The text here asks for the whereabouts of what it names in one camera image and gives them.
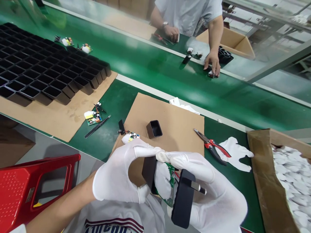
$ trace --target wristwatch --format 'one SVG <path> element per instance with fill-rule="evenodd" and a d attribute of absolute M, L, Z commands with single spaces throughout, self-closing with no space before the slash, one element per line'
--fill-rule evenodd
<path fill-rule="evenodd" d="M 165 26 L 168 25 L 168 22 L 163 22 L 162 29 L 164 30 Z"/>

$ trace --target red-handled pliers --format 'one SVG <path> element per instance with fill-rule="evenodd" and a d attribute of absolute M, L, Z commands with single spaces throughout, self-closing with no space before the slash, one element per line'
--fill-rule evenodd
<path fill-rule="evenodd" d="M 209 150 L 209 152 L 212 154 L 212 156 L 221 164 L 224 166 L 227 166 L 227 163 L 225 161 L 223 161 L 219 154 L 217 153 L 217 151 L 215 150 L 214 147 L 217 147 L 219 150 L 221 150 L 222 153 L 224 153 L 225 156 L 227 156 L 228 158 L 231 158 L 231 155 L 228 153 L 228 151 L 226 151 L 225 148 L 223 148 L 221 145 L 219 145 L 218 143 L 216 143 L 213 139 L 208 139 L 207 137 L 205 137 L 204 134 L 200 133 L 198 130 L 193 129 L 197 135 L 204 141 L 204 145 L 205 147 Z"/>
<path fill-rule="evenodd" d="M 151 34 L 158 41 L 161 41 L 163 44 L 167 45 L 167 43 L 163 40 L 163 38 L 159 34 Z"/>

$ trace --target worker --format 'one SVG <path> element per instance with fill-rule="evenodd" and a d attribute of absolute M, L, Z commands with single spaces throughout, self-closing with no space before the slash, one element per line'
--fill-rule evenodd
<path fill-rule="evenodd" d="M 208 24 L 210 53 L 205 59 L 204 70 L 212 64 L 212 71 L 219 77 L 218 48 L 223 34 L 222 0 L 156 0 L 151 13 L 151 24 L 161 29 L 173 41 L 179 41 L 179 33 L 193 36 L 203 18 Z"/>
<path fill-rule="evenodd" d="M 128 168 L 138 157 L 162 154 L 178 169 L 193 173 L 207 190 L 193 203 L 190 224 L 199 232 L 239 232 L 247 213 L 244 196 L 198 153 L 165 152 L 141 139 L 117 148 L 109 160 L 87 179 L 59 198 L 32 221 L 11 233 L 156 233 L 165 232 L 164 211 L 147 185 L 137 187 Z"/>

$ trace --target white t-shirt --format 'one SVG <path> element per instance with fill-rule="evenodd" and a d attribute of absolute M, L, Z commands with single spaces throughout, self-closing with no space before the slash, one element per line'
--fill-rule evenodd
<path fill-rule="evenodd" d="M 151 194 L 144 204 L 96 200 L 86 205 L 64 232 L 164 233 L 164 212 Z M 20 226 L 11 233 L 26 233 L 25 226 Z"/>
<path fill-rule="evenodd" d="M 192 36 L 201 18 L 209 23 L 223 14 L 222 0 L 156 0 L 165 22 L 179 29 L 181 34 Z"/>

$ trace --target gloved hand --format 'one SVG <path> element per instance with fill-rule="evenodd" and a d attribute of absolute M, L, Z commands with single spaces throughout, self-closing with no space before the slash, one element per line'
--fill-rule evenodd
<path fill-rule="evenodd" d="M 108 161 L 96 172 L 93 195 L 97 200 L 144 203 L 150 193 L 147 185 L 137 187 L 128 176 L 129 166 L 138 157 L 154 156 L 161 151 L 141 139 L 135 139 L 117 148 Z"/>
<path fill-rule="evenodd" d="M 247 214 L 245 197 L 217 171 L 202 155 L 191 152 L 159 152 L 160 162 L 186 169 L 196 182 L 206 188 L 206 196 L 195 191 L 190 224 L 201 233 L 239 232 Z M 167 207 L 171 217 L 172 208 Z"/>

